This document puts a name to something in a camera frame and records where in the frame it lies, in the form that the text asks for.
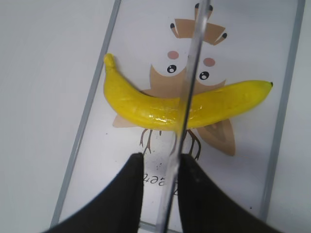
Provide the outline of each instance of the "white table surface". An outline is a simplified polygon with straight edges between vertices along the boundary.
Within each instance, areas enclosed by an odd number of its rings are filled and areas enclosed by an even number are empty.
[[[113,2],[0,1],[0,232],[50,224]],[[285,232],[311,229],[310,22],[307,0],[268,215]]]
[[[50,226],[113,0],[0,0],[0,232]]]

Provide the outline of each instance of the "gray border line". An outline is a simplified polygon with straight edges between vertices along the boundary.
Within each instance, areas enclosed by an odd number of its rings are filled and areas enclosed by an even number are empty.
[[[103,65],[104,65],[103,58],[104,58],[104,55],[107,53],[107,50],[108,50],[108,46],[109,46],[109,42],[110,42],[110,39],[111,39],[112,31],[113,31],[113,28],[115,26],[115,22],[116,22],[116,19],[117,19],[120,3],[121,3],[121,0],[115,0],[114,5],[113,5],[113,9],[112,9],[112,12],[111,12],[111,16],[110,16],[109,24],[108,24],[108,27],[107,27],[107,30],[106,30],[106,34],[105,34],[105,37],[104,37],[102,49],[101,49],[101,52],[100,52],[100,55],[99,55],[99,58],[98,58],[98,62],[97,62],[96,69],[95,69],[95,73],[94,73],[94,76],[93,76],[93,80],[92,80],[92,83],[91,83],[91,86],[90,86],[90,89],[89,89],[89,93],[88,93],[88,96],[87,96],[86,104],[84,106],[84,110],[83,110],[83,113],[82,113],[82,116],[81,116],[81,121],[80,121],[79,128],[78,128],[78,131],[77,131],[77,134],[76,134],[76,138],[75,138],[73,146],[72,146],[72,151],[71,151],[70,158],[69,158],[69,161],[68,161],[68,165],[67,165],[67,168],[66,168],[66,172],[65,172],[65,175],[64,175],[63,183],[62,183],[59,195],[58,195],[58,199],[57,199],[57,203],[56,203],[56,206],[55,206],[55,210],[54,210],[54,214],[53,214],[53,217],[52,217],[52,220],[51,220],[50,227],[53,227],[53,226],[58,224],[60,215],[61,215],[62,210],[63,210],[63,206],[64,206],[66,194],[67,194],[67,191],[68,191],[69,183],[70,183],[70,180],[71,180],[71,176],[72,176],[72,173],[73,173],[74,165],[75,165],[75,162],[76,162],[76,159],[77,159],[77,155],[78,155],[78,152],[79,152],[79,148],[80,148],[80,144],[81,144],[82,137],[83,137],[83,134],[84,134],[84,130],[86,128],[86,123],[87,123],[87,120],[88,120],[88,116],[89,116],[89,113],[91,111],[91,107],[92,107],[93,100],[94,100],[94,97],[95,97],[95,93],[96,93],[96,90],[97,90],[98,82],[99,82],[99,79],[100,79],[100,76],[101,76],[101,72],[102,72],[102,68],[103,68]]]
[[[273,135],[273,142],[270,152],[270,159],[268,164],[267,176],[265,180],[265,186],[262,195],[261,207],[260,207],[260,214],[259,217],[264,222],[267,221],[271,194],[273,189],[274,177],[276,173],[276,164],[282,139],[283,133],[283,126],[285,121],[287,103],[289,98],[289,93],[292,84],[299,36],[300,36],[300,29],[302,24],[302,17],[305,9],[305,0],[298,0],[297,4],[297,11],[295,16],[294,22],[294,29],[292,34],[292,41],[290,45],[290,50],[288,54],[287,66],[285,71],[285,79],[283,83],[283,89],[281,94],[281,101],[279,104],[279,109],[276,118],[276,127]]]

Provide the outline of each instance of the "pink cheek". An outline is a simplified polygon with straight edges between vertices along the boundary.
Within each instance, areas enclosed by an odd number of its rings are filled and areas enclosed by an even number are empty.
[[[203,61],[204,65],[206,65],[207,67],[212,67],[215,65],[215,60],[212,58],[206,58]]]
[[[176,52],[176,51],[169,51],[169,52],[167,53],[167,56],[168,56],[170,59],[175,60],[175,59],[177,59],[177,58],[179,57],[179,54],[178,54],[178,52]]]

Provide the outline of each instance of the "yellow banana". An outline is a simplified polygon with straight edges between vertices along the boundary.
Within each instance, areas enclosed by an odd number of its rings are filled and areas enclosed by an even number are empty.
[[[179,98],[145,95],[119,74],[112,54],[105,55],[104,63],[104,95],[121,117],[146,129],[175,130]],[[197,94],[192,98],[187,128],[204,127],[244,113],[261,103],[272,86],[270,82],[254,80]]]

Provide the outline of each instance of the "brown illustration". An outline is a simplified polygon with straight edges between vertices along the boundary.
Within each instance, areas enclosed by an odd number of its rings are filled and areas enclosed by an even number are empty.
[[[196,4],[195,18],[197,16],[198,7],[199,7],[199,4]],[[212,11],[213,11],[213,7],[210,6],[208,17],[210,17]],[[195,20],[175,19],[175,23],[176,25],[173,23],[171,24],[171,30],[173,34],[176,36],[176,38],[192,38]],[[224,31],[225,31],[225,28],[222,26],[207,23],[207,32],[206,32],[204,41],[211,45],[217,45],[227,38],[227,34],[224,33]],[[168,57],[172,60],[177,59],[178,56],[179,54],[176,51],[168,52]],[[207,67],[212,67],[213,65],[215,65],[215,61],[212,58],[205,58],[203,63]],[[176,71],[176,65],[170,65],[167,68],[168,73],[174,73],[175,71]],[[168,77],[168,76],[164,76],[158,73],[155,70],[155,68],[151,65],[151,68],[150,68],[151,89],[143,90],[142,92],[147,95],[159,97],[159,98],[177,98],[179,97],[181,86],[182,86],[182,81],[185,75],[186,75],[186,68],[184,68],[180,73],[174,76]],[[209,73],[207,71],[204,71],[199,75],[199,78],[201,80],[206,80],[208,77],[209,77]],[[211,85],[211,86],[203,85],[196,80],[193,94],[196,95],[196,94],[200,94],[206,91],[214,90],[224,85],[225,85],[225,80],[223,80],[219,84]],[[117,115],[113,122],[113,126],[116,128],[120,128],[120,127],[124,128],[124,127],[135,127],[136,125],[130,123],[129,121]],[[142,146],[143,146],[144,135],[147,131],[148,129],[144,129],[141,134],[140,145]],[[208,125],[202,128],[198,128],[197,131],[200,137],[205,142],[213,146],[214,148],[221,150],[222,152],[228,155],[235,154],[234,134],[233,134],[233,129],[232,129],[229,119],[212,124],[212,125]],[[153,130],[149,131],[148,141],[144,149],[144,153],[146,152],[146,150],[149,150],[149,152],[151,152],[150,143],[151,143],[152,132]],[[196,153],[195,159],[199,159],[200,152],[201,152],[201,142],[197,138],[197,136],[193,133],[193,130],[187,130],[187,133],[190,135],[192,139],[189,154],[192,154],[194,144],[195,142],[197,142],[198,152]]]

